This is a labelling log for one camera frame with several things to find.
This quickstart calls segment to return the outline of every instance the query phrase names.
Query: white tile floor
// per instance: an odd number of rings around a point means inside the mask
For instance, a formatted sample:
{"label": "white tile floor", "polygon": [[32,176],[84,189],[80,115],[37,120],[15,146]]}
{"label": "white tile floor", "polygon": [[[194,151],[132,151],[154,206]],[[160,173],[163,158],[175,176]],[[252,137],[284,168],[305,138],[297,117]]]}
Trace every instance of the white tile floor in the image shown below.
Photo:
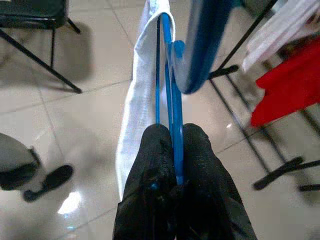
{"label": "white tile floor", "polygon": [[[34,203],[24,202],[19,192],[0,191],[1,240],[112,239],[119,201],[115,151],[143,5],[144,0],[70,1],[70,17],[82,34],[67,26],[57,30],[55,68],[84,90],[81,95],[67,91],[55,77],[0,41],[0,132],[34,146],[48,171],[64,163],[75,167],[71,181]],[[190,1],[176,0],[171,10],[177,39],[184,40]],[[213,69],[252,21],[243,8],[232,11]],[[49,61],[49,32],[9,33]],[[244,55],[242,47],[229,65],[240,63]],[[257,64],[245,75],[231,75],[253,106],[261,99],[254,82],[265,72]],[[250,115],[226,78],[215,82],[247,125]],[[207,82],[197,93],[183,96],[183,109],[184,122],[204,129],[234,178],[258,239],[320,239],[320,194],[297,191],[300,184],[319,184],[319,169],[288,174],[254,191],[252,183],[265,175],[264,170],[211,85]],[[308,110],[320,122],[319,106]],[[306,161],[319,159],[319,136],[300,113],[267,129],[288,159],[300,155]],[[280,166],[271,146],[256,132],[248,128],[267,164],[272,169]],[[63,202],[76,200],[75,196],[80,196],[75,210],[59,214]]]}

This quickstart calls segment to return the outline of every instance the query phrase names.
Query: white towel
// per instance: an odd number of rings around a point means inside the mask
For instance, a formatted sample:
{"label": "white towel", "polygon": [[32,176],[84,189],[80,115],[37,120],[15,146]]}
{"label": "white towel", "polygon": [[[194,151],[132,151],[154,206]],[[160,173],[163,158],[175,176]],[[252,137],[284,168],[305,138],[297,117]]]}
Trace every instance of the white towel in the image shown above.
{"label": "white towel", "polygon": [[286,43],[319,31],[316,20],[307,24],[319,8],[320,0],[289,0],[248,42],[243,71],[266,61]]}
{"label": "white towel", "polygon": [[144,130],[156,122],[155,81],[157,20],[167,13],[171,21],[172,41],[176,27],[168,0],[147,0],[139,28],[139,38],[134,46],[132,82],[125,105],[120,138],[115,156],[115,170],[120,200],[125,184],[136,159]]}

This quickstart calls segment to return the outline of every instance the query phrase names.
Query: red fabric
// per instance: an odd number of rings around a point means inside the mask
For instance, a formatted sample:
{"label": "red fabric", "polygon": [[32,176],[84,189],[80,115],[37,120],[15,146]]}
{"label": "red fabric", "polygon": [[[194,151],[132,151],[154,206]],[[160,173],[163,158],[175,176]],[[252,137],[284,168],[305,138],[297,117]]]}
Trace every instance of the red fabric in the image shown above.
{"label": "red fabric", "polygon": [[256,81],[265,89],[251,117],[261,126],[320,102],[320,37]]}

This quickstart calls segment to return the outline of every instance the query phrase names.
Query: shoe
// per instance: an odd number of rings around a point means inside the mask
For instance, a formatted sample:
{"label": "shoe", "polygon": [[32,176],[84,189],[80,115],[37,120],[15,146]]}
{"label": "shoe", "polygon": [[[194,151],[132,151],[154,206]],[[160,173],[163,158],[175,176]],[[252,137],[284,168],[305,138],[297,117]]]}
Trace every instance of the shoe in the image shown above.
{"label": "shoe", "polygon": [[70,165],[63,165],[57,168],[46,176],[43,182],[43,188],[40,191],[33,192],[31,190],[27,190],[23,193],[23,199],[28,203],[34,202],[42,195],[66,183],[73,175],[73,172],[74,170]]}

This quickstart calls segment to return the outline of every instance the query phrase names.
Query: black chair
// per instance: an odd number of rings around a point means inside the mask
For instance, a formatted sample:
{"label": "black chair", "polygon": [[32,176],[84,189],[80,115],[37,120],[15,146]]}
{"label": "black chair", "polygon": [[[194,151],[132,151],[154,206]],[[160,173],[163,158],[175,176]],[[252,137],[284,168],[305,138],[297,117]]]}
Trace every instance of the black chair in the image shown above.
{"label": "black chair", "polygon": [[68,5],[68,0],[0,0],[0,28],[52,30],[50,65],[46,64],[2,29],[0,29],[0,37],[80,94],[82,92],[80,88],[53,69],[56,29],[68,22],[77,34],[81,33],[80,29],[68,18]]}

